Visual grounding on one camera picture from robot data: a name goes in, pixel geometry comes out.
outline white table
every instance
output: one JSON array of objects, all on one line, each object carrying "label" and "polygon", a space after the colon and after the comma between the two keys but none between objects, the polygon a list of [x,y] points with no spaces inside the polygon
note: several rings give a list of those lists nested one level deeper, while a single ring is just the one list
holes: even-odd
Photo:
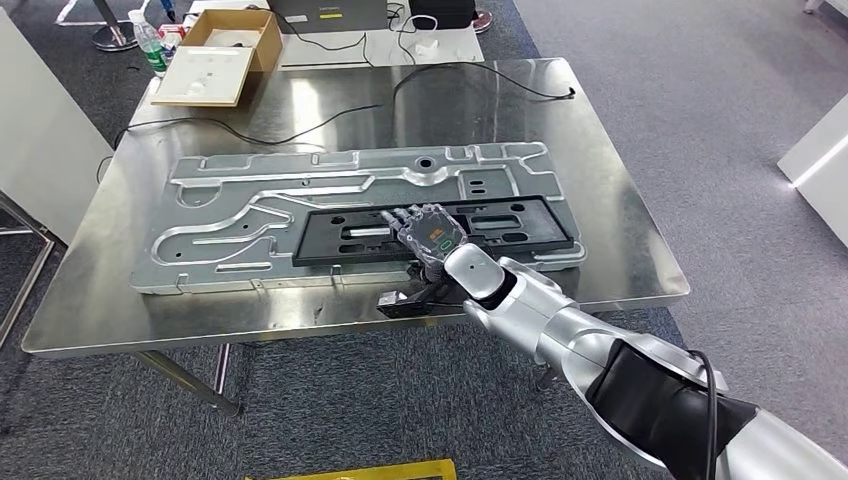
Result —
[{"label": "white table", "polygon": [[[405,0],[398,1],[404,8],[400,11],[400,18],[392,21],[392,28],[400,30],[403,22],[409,18],[409,6]],[[261,7],[267,3],[260,0],[201,0],[192,4],[189,12],[200,13],[204,8],[241,9],[247,5],[255,4]],[[400,7],[386,4],[387,16],[390,11]],[[193,23],[194,17],[188,17],[186,24]],[[413,30],[412,22],[407,24],[406,30]],[[304,70],[315,68],[347,68],[367,67],[368,63],[363,57],[363,52],[368,61],[377,67],[392,65],[411,65],[412,59],[398,47],[398,32],[389,29],[350,31],[350,32],[328,32],[328,33],[303,33],[301,37],[320,43],[326,47],[339,47],[351,45],[367,36],[365,49],[363,43],[354,48],[328,52],[317,45],[301,41],[295,35],[283,35],[283,52],[280,54],[279,70]],[[424,54],[416,52],[415,45],[419,42],[429,43],[432,40],[438,42],[438,46],[432,51]],[[445,29],[431,31],[418,31],[416,33],[404,33],[401,43],[412,55],[415,63],[444,63],[444,62],[482,62],[483,52],[477,35],[470,25],[463,29]]]}]

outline black device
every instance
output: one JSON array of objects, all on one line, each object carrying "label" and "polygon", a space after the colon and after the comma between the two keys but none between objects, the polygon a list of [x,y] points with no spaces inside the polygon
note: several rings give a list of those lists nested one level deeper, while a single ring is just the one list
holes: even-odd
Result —
[{"label": "black device", "polygon": [[[412,15],[429,15],[439,21],[438,28],[465,28],[477,15],[474,0],[409,0]],[[415,28],[432,30],[432,20],[416,18]]]}]

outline wire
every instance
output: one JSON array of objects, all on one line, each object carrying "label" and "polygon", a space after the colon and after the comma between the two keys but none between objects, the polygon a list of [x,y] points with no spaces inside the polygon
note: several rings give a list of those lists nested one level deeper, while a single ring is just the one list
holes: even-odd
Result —
[{"label": "wire", "polygon": [[100,185],[100,182],[103,180],[100,178],[100,171],[103,170],[103,164],[106,163],[106,160],[114,157],[114,155],[108,155],[100,159],[100,163],[97,165],[97,171],[94,172],[94,180],[97,181],[97,184]]},{"label": "wire", "polygon": [[715,479],[716,458],[718,457],[718,394],[716,393],[715,371],[707,355],[700,350],[689,350],[689,353],[701,359],[707,371],[707,467],[705,480]]},{"label": "wire", "polygon": [[373,67],[374,64],[371,63],[371,60],[368,60],[368,56],[365,54],[368,50],[368,34],[363,33],[362,39],[364,40],[364,42],[362,42],[362,59],[365,60],[365,63],[367,63],[369,67]]},{"label": "wire", "polygon": [[365,60],[365,63],[367,63],[369,66],[371,66],[371,67],[374,66],[374,64],[371,63],[370,60],[368,60],[368,56],[365,54],[365,49],[368,48],[368,34],[367,33],[363,33],[362,36],[359,37],[359,40],[357,40],[354,43],[351,43],[350,45],[343,45],[341,47],[328,47],[328,46],[326,46],[322,43],[316,42],[315,40],[309,40],[307,38],[303,38],[300,35],[300,33],[297,31],[297,29],[294,28],[294,25],[292,25],[291,22],[286,20],[286,17],[284,15],[282,15],[281,13],[276,12],[276,11],[270,9],[270,8],[268,8],[268,9],[262,8],[262,9],[259,9],[259,10],[268,10],[269,12],[276,15],[277,18],[282,20],[283,23],[285,23],[286,26],[288,26],[291,29],[291,31],[294,33],[294,35],[297,37],[297,39],[300,40],[301,42],[311,43],[312,45],[316,45],[318,47],[321,47],[322,49],[324,49],[328,52],[339,52],[341,50],[347,50],[347,49],[350,49],[350,48],[355,48],[355,47],[359,46],[359,44],[361,43],[362,44],[362,59]]},{"label": "wire", "polygon": [[323,44],[321,44],[321,43],[318,43],[318,42],[316,42],[316,41],[314,41],[314,40],[309,40],[309,39],[307,39],[307,38],[303,38],[303,37],[300,35],[300,33],[297,31],[297,29],[296,29],[296,28],[294,28],[294,25],[292,25],[292,24],[291,24],[291,22],[289,22],[288,20],[286,20],[286,17],[285,17],[283,14],[281,14],[281,13],[279,13],[279,12],[277,12],[277,11],[274,11],[273,9],[270,9],[270,8],[260,8],[260,9],[258,9],[258,10],[268,10],[269,12],[273,13],[274,15],[276,15],[276,16],[277,16],[277,18],[279,18],[280,20],[282,20],[282,21],[283,21],[283,23],[285,23],[285,24],[286,24],[286,26],[287,26],[287,27],[289,27],[289,28],[291,29],[292,33],[294,33],[294,35],[297,37],[297,39],[298,39],[298,40],[300,40],[301,42],[311,43],[312,45],[316,45],[316,46],[318,46],[318,47],[321,47],[321,48],[323,48],[324,50],[326,50],[326,51],[328,51],[328,52],[338,52],[338,51],[340,51],[340,50],[347,50],[347,49],[349,49],[349,48],[354,48],[354,47],[356,47],[357,45],[359,45],[360,43],[362,43],[362,41],[365,39],[365,35],[362,35],[361,37],[359,37],[359,40],[357,40],[355,43],[351,43],[350,45],[344,45],[344,46],[341,46],[341,47],[328,47],[328,46],[323,45]]},{"label": "wire", "polygon": [[133,124],[133,125],[127,125],[126,127],[122,128],[121,131],[118,132],[117,135],[115,135],[115,140],[112,143],[112,145],[113,145],[114,149],[117,149],[118,143],[121,141],[121,137],[124,135],[124,133],[129,132],[130,130],[132,130],[134,128],[144,127],[144,126],[147,126],[147,125],[198,122],[198,123],[208,123],[208,124],[212,124],[212,125],[215,125],[217,127],[220,127],[222,129],[226,130],[230,135],[232,135],[232,136],[234,136],[234,137],[238,138],[239,140],[242,140],[243,142],[246,142],[246,143],[252,143],[252,144],[255,144],[255,145],[275,146],[275,145],[281,145],[283,143],[291,142],[292,140],[294,140],[294,139],[296,139],[300,136],[306,135],[307,133],[309,133],[313,130],[317,130],[317,129],[323,127],[324,125],[327,125],[328,123],[332,122],[333,120],[341,117],[342,115],[347,115],[348,113],[360,112],[362,110],[370,110],[370,109],[373,109],[373,108],[380,108],[382,106],[383,106],[382,104],[377,103],[377,104],[374,104],[374,105],[365,105],[365,106],[362,106],[362,107],[354,107],[354,108],[348,108],[347,110],[342,110],[341,112],[333,115],[332,117],[328,118],[327,120],[324,120],[323,122],[319,123],[318,125],[315,125],[314,127],[306,129],[302,132],[295,133],[294,135],[287,137],[287,138],[284,138],[282,140],[263,140],[263,139],[260,139],[260,138],[247,136],[243,133],[240,133],[239,131],[237,131],[233,127],[231,127],[228,123],[223,122],[221,120],[218,120],[217,118],[180,117],[180,118],[169,118],[169,119],[164,119],[164,120],[151,120],[149,122],[141,122],[141,123],[136,123],[136,124]]},{"label": "wire", "polygon": [[397,32],[398,32],[398,47],[400,47],[400,49],[403,50],[404,53],[406,53],[406,55],[412,61],[413,65],[418,65],[418,62],[415,60],[415,56],[413,56],[412,53],[410,53],[409,50],[407,50],[407,48],[404,47],[403,44],[400,43],[400,40],[401,40],[401,36],[403,36],[404,33],[415,33],[415,32],[418,31],[418,27],[415,26],[415,22],[412,23],[412,27],[415,30],[411,30],[411,31],[407,30],[406,25],[409,23],[410,20],[416,20],[416,19],[419,19],[419,18],[426,18],[427,20],[432,20],[433,21],[433,30],[432,31],[435,32],[439,28],[439,20],[436,19],[436,17],[431,17],[430,15],[412,15],[411,17],[404,20],[403,25],[401,25],[401,27],[400,27],[400,30],[397,30]]},{"label": "wire", "polygon": [[519,83],[519,82],[517,82],[517,81],[513,80],[512,78],[510,78],[510,77],[508,77],[508,76],[504,75],[503,73],[501,73],[501,72],[499,72],[499,71],[495,70],[494,68],[492,68],[492,67],[490,67],[490,66],[488,66],[488,65],[482,64],[482,63],[474,63],[474,62],[446,62],[446,63],[434,63],[434,64],[432,64],[432,65],[426,65],[426,66],[423,66],[423,67],[421,67],[421,68],[419,68],[419,69],[415,70],[414,72],[410,73],[409,75],[407,75],[407,76],[403,77],[403,78],[401,79],[401,81],[399,81],[399,82],[397,83],[397,85],[395,85],[395,88],[394,88],[394,90],[392,91],[392,104],[394,104],[394,103],[395,103],[395,100],[397,99],[397,94],[398,94],[398,92],[400,91],[400,88],[401,88],[403,85],[405,85],[407,82],[409,82],[410,80],[412,80],[415,76],[417,76],[417,75],[419,75],[419,74],[421,74],[422,72],[425,72],[425,71],[427,71],[427,70],[432,70],[432,69],[434,69],[434,68],[445,68],[445,67],[450,67],[450,66],[454,66],[454,65],[469,65],[469,66],[472,66],[472,67],[475,67],[475,68],[482,68],[483,70],[488,70],[489,72],[494,73],[495,75],[497,75],[497,76],[499,76],[499,77],[503,78],[504,80],[508,81],[509,83],[511,83],[511,84],[513,84],[513,85],[515,85],[515,86],[517,86],[517,87],[519,87],[519,88],[521,88],[522,90],[526,90],[526,91],[528,91],[528,92],[530,92],[530,93],[532,93],[532,94],[534,94],[534,95],[538,95],[538,96],[540,96],[540,97],[542,97],[542,98],[547,98],[547,99],[549,99],[549,100],[572,100],[572,99],[574,99],[575,95],[577,95],[577,92],[576,92],[573,88],[571,88],[571,87],[569,87],[569,88],[568,88],[568,93],[566,93],[566,94],[562,94],[562,95],[555,95],[555,94],[544,93],[544,92],[540,92],[540,91],[538,91],[538,90],[534,90],[534,89],[532,89],[532,88],[530,88],[530,87],[528,87],[528,86],[526,86],[526,85],[523,85],[523,84],[521,84],[521,83]]},{"label": "wire", "polygon": [[397,19],[400,18],[400,12],[406,10],[406,5],[404,5],[402,3],[397,3],[397,2],[389,2],[389,5],[397,5],[398,6],[398,8],[396,8],[394,10],[391,10],[391,9],[388,9],[388,8],[386,9],[386,12],[391,14],[388,17],[386,17],[386,19],[389,21],[389,30],[394,32],[395,30],[392,28],[392,22],[394,20],[397,20]]}]

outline metal plate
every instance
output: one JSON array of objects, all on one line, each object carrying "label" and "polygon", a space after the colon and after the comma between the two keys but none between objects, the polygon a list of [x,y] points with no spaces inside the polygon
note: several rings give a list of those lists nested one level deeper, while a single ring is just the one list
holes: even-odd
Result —
[{"label": "metal plate", "polygon": [[[294,267],[313,209],[543,195],[580,234],[542,143],[334,153],[220,155],[177,162],[139,254],[141,293],[217,292],[408,280],[406,262]],[[582,245],[516,260],[579,265]]]}]

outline stainless steel table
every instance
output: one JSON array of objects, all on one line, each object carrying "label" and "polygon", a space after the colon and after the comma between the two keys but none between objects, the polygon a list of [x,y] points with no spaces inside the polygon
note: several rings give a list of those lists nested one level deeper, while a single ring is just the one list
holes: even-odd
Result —
[{"label": "stainless steel table", "polygon": [[[542,101],[469,66],[432,68],[399,90],[415,67],[275,72],[249,78],[234,109],[150,106],[132,123],[213,116],[261,138],[284,138],[360,105],[380,109],[342,116],[298,141],[329,150],[543,141],[583,232],[588,259],[552,278],[588,311],[665,306],[689,284],[645,208],[615,148],[568,63],[562,59],[489,62],[536,90],[575,100]],[[156,87],[153,80],[147,94]],[[314,151],[298,144],[248,145],[211,126],[149,126],[128,133],[23,341],[45,357],[132,352],[228,413],[236,407],[157,350],[435,325],[461,315],[387,319],[377,296],[409,285],[286,288],[249,292],[144,296],[129,285],[169,169],[184,155]],[[219,370],[227,346],[220,351]]]}]

